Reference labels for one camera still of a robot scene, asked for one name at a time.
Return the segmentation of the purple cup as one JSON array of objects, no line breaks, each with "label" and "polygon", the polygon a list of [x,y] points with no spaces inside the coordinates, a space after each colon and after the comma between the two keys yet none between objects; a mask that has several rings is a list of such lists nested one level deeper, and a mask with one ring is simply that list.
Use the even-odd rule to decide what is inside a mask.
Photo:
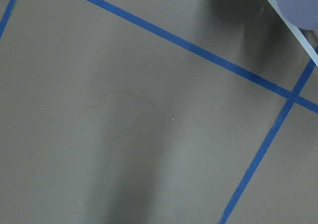
[{"label": "purple cup", "polygon": [[318,0],[276,0],[280,12],[292,25],[304,30],[318,28]]}]

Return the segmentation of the white cup rack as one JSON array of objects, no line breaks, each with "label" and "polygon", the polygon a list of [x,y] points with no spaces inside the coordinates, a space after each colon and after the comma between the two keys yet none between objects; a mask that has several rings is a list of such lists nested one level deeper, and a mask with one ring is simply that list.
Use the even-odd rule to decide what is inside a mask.
[{"label": "white cup rack", "polygon": [[315,65],[318,53],[301,33],[318,28],[318,0],[267,0],[284,21]]}]

